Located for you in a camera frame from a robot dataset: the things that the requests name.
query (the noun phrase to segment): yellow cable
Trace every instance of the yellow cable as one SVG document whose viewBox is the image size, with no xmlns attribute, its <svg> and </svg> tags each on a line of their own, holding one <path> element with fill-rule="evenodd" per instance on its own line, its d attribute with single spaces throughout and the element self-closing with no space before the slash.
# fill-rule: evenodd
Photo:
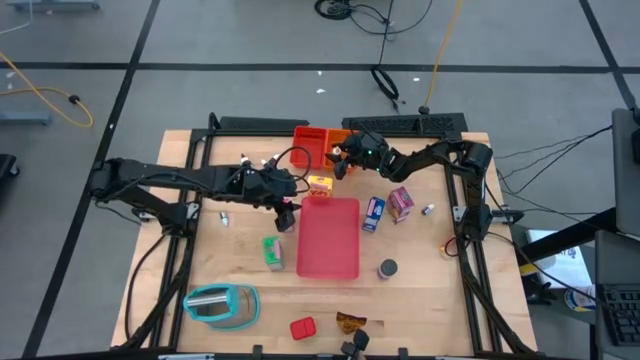
<svg viewBox="0 0 640 360">
<path fill-rule="evenodd" d="M 456 9 L 453 11 L 453 16 L 451 20 L 449 20 L 449 25 L 447 26 L 447 32 L 444 35 L 444 39 L 442 40 L 442 45 L 440 45 L 440 50 L 438 51 L 438 56 L 436 56 L 436 63 L 433 65 L 433 73 L 431 74 L 431 82 L 429 82 L 429 93 L 427 94 L 427 100 L 424 102 L 424 106 L 429 106 L 429 100 L 431 100 L 431 95 L 433 94 L 433 90 L 436 87 L 436 74 L 438 72 L 438 66 L 440 66 L 440 60 L 442 59 L 442 54 L 444 54 L 444 49 L 447 47 L 449 43 L 449 38 L 451 37 L 451 33 L 453 32 L 453 26 L 458 20 L 458 15 L 460 14 L 460 9 L 462 8 L 462 3 L 464 0 L 458 0 L 456 3 Z"/>
<path fill-rule="evenodd" d="M 67 93 L 67 92 L 65 92 L 63 90 L 52 88 L 52 87 L 35 87 L 31 83 L 31 81 L 29 81 L 29 79 L 27 79 L 27 77 L 24 76 L 24 74 L 2 52 L 0 52 L 0 58 L 2 58 L 2 60 L 4 60 L 7 64 L 9 64 L 9 66 L 13 69 L 13 71 L 15 71 L 15 73 L 18 74 L 18 76 L 20 76 L 20 78 L 22 78 L 22 80 L 24 80 L 24 82 L 27 83 L 27 85 L 29 85 L 29 89 L 19 89 L 19 90 L 10 90 L 10 91 L 5 91 L 5 92 L 0 92 L 0 96 L 2 96 L 2 95 L 20 94 L 20 93 L 25 93 L 25 92 L 33 92 L 36 95 L 38 95 L 38 97 L 40 99 L 42 99 L 42 101 L 44 101 L 44 103 L 47 104 L 47 106 L 49 106 L 51 108 L 51 110 L 57 112 L 60 116 L 62 116 L 65 120 L 67 120 L 71 124 L 73 124 L 75 126 L 78 126 L 78 127 L 82 127 L 82 128 L 90 128 L 90 127 L 93 126 L 93 123 L 94 123 L 93 116 L 91 115 L 91 112 L 89 111 L 89 109 L 87 109 L 87 107 L 84 106 L 84 104 L 82 104 L 80 102 L 80 100 L 78 100 L 75 103 L 75 105 L 78 105 L 82 109 L 82 111 L 84 111 L 84 113 L 87 114 L 87 117 L 89 118 L 89 122 L 88 123 L 80 123 L 80 122 L 77 122 L 77 121 L 71 119 L 70 117 L 68 117 L 65 113 L 63 113 L 55 105 L 53 105 L 51 102 L 49 102 L 49 100 L 47 100 L 47 98 L 44 97 L 40 93 L 40 90 L 56 92 L 58 94 L 62 94 L 64 96 L 66 96 L 67 99 L 71 96 L 71 94 L 69 94 L 69 93 Z"/>
</svg>

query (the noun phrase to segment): yellow package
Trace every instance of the yellow package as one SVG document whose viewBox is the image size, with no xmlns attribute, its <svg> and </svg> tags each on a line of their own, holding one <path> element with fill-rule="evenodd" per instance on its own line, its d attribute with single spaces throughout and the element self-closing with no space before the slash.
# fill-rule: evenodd
<svg viewBox="0 0 640 360">
<path fill-rule="evenodd" d="M 333 187 L 333 179 L 323 176 L 309 176 L 309 194 L 311 196 L 331 197 L 331 188 Z"/>
</svg>

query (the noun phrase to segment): black floor line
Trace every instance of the black floor line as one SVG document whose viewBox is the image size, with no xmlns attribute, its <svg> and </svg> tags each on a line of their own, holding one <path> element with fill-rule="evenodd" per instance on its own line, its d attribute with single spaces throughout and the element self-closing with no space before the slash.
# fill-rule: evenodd
<svg viewBox="0 0 640 360">
<path fill-rule="evenodd" d="M 587 21 L 589 22 L 589 26 L 591 27 L 593 35 L 596 37 L 596 41 L 598 42 L 598 46 L 600 46 L 602 55 L 604 55 L 604 58 L 607 61 L 607 65 L 609 65 L 609 68 L 611 69 L 613 79 L 618 86 L 618 90 L 620 91 L 620 95 L 622 96 L 625 105 L 629 109 L 636 107 L 636 99 L 629 89 L 629 85 L 627 84 L 627 81 L 625 80 L 624 75 L 620 70 L 620 67 L 618 66 L 616 58 L 613 56 L 611 47 L 609 46 L 609 43 L 607 43 L 607 39 L 604 37 L 604 33 L 602 33 L 600 24 L 598 24 L 598 20 L 593 13 L 593 9 L 591 8 L 589 1 L 580 0 L 580 6 L 582 7 L 582 11 L 584 11 L 584 15 L 587 17 Z"/>
<path fill-rule="evenodd" d="M 136 72 L 136 67 L 140 62 L 140 56 L 142 55 L 142 50 L 144 49 L 147 37 L 149 36 L 149 31 L 151 30 L 151 25 L 153 24 L 159 3 L 160 0 L 153 0 L 149 6 L 147 16 L 145 17 L 144 24 L 140 30 L 138 41 L 136 42 L 133 54 L 131 55 L 127 72 L 125 73 L 122 85 L 120 86 L 111 114 L 109 115 L 109 120 L 102 135 L 102 140 L 98 146 L 98 151 L 94 161 L 102 161 L 107 155 L 109 145 L 113 138 L 113 133 L 116 129 L 116 125 L 118 124 L 118 119 L 122 113 L 122 108 L 127 99 L 127 95 L 129 94 L 131 81 L 133 80 L 133 75 Z M 42 304 L 38 310 L 38 315 L 36 316 L 33 327 L 31 328 L 31 333 L 29 334 L 29 338 L 22 353 L 23 358 L 35 357 L 38 353 L 38 349 L 40 348 L 40 344 L 42 343 L 47 325 L 51 318 L 51 313 L 53 312 L 58 294 L 60 293 L 60 288 L 62 287 L 64 277 L 67 273 L 67 269 L 69 268 L 73 251 L 76 247 L 76 243 L 78 242 L 78 237 L 80 235 L 80 230 L 82 229 L 84 218 L 87 214 L 87 209 L 91 202 L 91 198 L 87 192 L 88 184 L 89 178 L 87 178 L 87 183 L 82 190 L 80 202 L 78 203 L 73 220 L 71 221 L 69 232 L 67 233 L 64 245 L 60 251 L 60 256 L 58 257 L 55 269 L 53 270 L 53 275 L 49 281 L 49 286 L 47 287 Z"/>
<path fill-rule="evenodd" d="M 19 69 L 47 70 L 127 70 L 128 63 L 91 62 L 15 62 Z M 136 70 L 156 71 L 369 71 L 375 64 L 340 63 L 262 63 L 262 64 L 205 64 L 141 62 Z M 383 64 L 385 71 L 431 72 L 433 64 Z M 0 69 L 8 69 L 0 64 Z M 640 66 L 619 67 L 623 74 L 638 74 Z M 438 72 L 489 74 L 605 74 L 613 72 L 610 66 L 537 66 L 537 65 L 455 65 L 443 64 Z"/>
</svg>

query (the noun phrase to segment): white paper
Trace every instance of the white paper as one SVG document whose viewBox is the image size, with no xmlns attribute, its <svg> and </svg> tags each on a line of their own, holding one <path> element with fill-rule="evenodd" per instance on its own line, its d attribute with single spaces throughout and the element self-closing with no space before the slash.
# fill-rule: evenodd
<svg viewBox="0 0 640 360">
<path fill-rule="evenodd" d="M 555 231 L 548 230 L 528 230 L 527 237 L 529 242 L 535 242 L 547 235 L 551 235 Z M 549 275 L 562 280 L 570 286 L 590 286 L 591 277 L 584 264 L 580 247 L 572 247 L 555 255 L 556 262 L 551 267 L 544 269 Z M 564 286 L 547 277 L 543 273 L 538 273 L 543 283 L 550 282 L 552 289 L 564 289 Z"/>
</svg>

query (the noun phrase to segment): gray floor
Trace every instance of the gray floor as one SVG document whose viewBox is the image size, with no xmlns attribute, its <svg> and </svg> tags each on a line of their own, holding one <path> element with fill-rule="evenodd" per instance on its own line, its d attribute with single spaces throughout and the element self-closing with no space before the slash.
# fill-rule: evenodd
<svg viewBox="0 0 640 360">
<path fill-rule="evenodd" d="M 0 51 L 15 61 L 128 62 L 150 1 L 103 1 L 101 12 L 36 14 L 32 26 L 0 35 Z M 386 1 L 367 3 L 386 9 Z M 634 46 L 640 24 L 635 0 L 591 0 L 620 65 L 640 66 Z M 312 0 L 162 0 L 143 62 L 372 63 L 380 38 L 349 21 L 318 17 Z M 423 11 L 423 0 L 398 1 L 397 27 Z M 387 44 L 389 63 L 432 64 L 453 11 L 435 0 L 426 20 Z M 0 6 L 0 27 L 26 19 Z M 462 9 L 446 64 L 581 65 L 606 62 L 578 1 L 478 0 Z M 0 89 L 23 84 L 0 71 Z M 18 357 L 35 319 L 76 209 L 89 166 L 113 107 L 124 71 L 27 70 L 38 85 L 81 96 L 96 118 L 79 129 L 56 117 L 49 127 L 0 127 L 0 153 L 20 158 L 23 173 L 0 208 L 0 358 Z M 391 74 L 415 113 L 426 96 L 429 73 Z M 626 76 L 640 94 L 640 75 Z M 69 109 L 63 98 L 56 103 Z M 433 112 L 464 112 L 472 131 L 489 133 L 496 153 L 553 143 L 607 126 L 623 107 L 610 74 L 441 73 Z M 0 97 L 2 109 L 43 109 L 32 95 Z M 73 111 L 76 119 L 83 114 Z M 392 115 L 368 72 L 138 71 L 124 105 L 109 156 L 153 162 L 166 129 L 204 126 L 207 114 L 308 119 L 339 126 L 345 116 Z M 522 195 L 560 211 L 599 211 L 613 204 L 609 133 L 586 142 L 552 167 Z M 541 153 L 500 160 L 503 172 Z M 522 184 L 536 169 L 514 176 Z M 529 208 L 506 197 L 516 208 Z M 523 224 L 558 229 L 570 219 L 531 212 Z M 90 208 L 54 309 L 40 355 L 105 349 L 122 297 L 137 229 Z M 588 357 L 584 324 L 532 309 L 540 348 L 551 355 Z"/>
</svg>

